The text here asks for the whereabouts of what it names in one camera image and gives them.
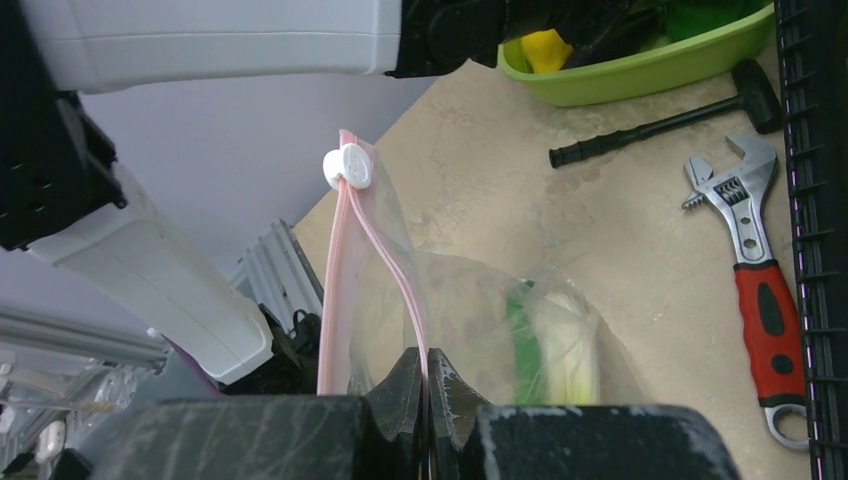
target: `gray wall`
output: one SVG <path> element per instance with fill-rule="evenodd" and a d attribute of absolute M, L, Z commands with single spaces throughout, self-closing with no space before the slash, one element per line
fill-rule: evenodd
<path fill-rule="evenodd" d="M 328 190 L 324 154 L 347 128 L 376 141 L 430 79 L 291 75 L 136 87 L 84 98 L 173 223 L 224 272 L 276 218 L 298 221 Z M 0 251 L 0 304 L 143 334 L 74 275 Z"/>

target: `black rack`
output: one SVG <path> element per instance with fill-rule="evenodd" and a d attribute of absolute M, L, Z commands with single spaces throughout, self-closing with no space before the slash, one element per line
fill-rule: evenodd
<path fill-rule="evenodd" d="M 848 479 L 848 8 L 776 9 L 812 477 Z"/>

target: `black rubber mallet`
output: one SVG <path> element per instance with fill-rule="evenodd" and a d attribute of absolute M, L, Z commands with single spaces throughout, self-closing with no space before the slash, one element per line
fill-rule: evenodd
<path fill-rule="evenodd" d="M 654 135 L 736 110 L 744 110 L 748 114 L 748 118 L 759 134 L 774 133 L 783 128 L 783 110 L 760 64 L 756 60 L 743 60 L 733 67 L 730 73 L 733 84 L 736 85 L 735 97 L 665 120 L 609 135 L 600 135 L 568 147 L 551 150 L 549 152 L 551 166 L 559 168 L 586 160 Z"/>

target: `beige tabletop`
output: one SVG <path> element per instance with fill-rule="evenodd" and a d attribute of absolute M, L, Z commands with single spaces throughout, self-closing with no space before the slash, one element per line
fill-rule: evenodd
<path fill-rule="evenodd" d="M 774 49 L 760 62 L 776 84 Z M 757 405 L 727 229 L 709 208 L 680 209 L 691 191 L 686 160 L 701 153 L 716 171 L 737 162 L 724 135 L 754 134 L 745 115 L 559 170 L 547 160 L 550 148 L 732 94 L 724 75 L 644 98 L 562 109 L 502 72 L 468 64 L 439 79 L 377 146 L 419 248 L 480 260 L 516 277 L 544 264 L 562 267 L 625 345 L 647 393 L 706 416 L 744 478 L 808 478 L 806 453 L 777 445 Z M 782 136 L 765 138 L 782 162 Z M 781 168 L 765 224 L 792 282 L 785 182 Z M 295 230 L 319 277 L 335 201 L 328 194 Z"/>

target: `green plastic bowl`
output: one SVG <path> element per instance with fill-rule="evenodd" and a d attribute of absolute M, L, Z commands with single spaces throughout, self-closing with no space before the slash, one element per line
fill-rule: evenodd
<path fill-rule="evenodd" d="M 724 73 L 757 55 L 771 38 L 774 6 L 710 32 L 629 57 L 553 73 L 532 73 L 518 40 L 501 45 L 498 65 L 542 101 L 558 107 L 656 93 Z"/>

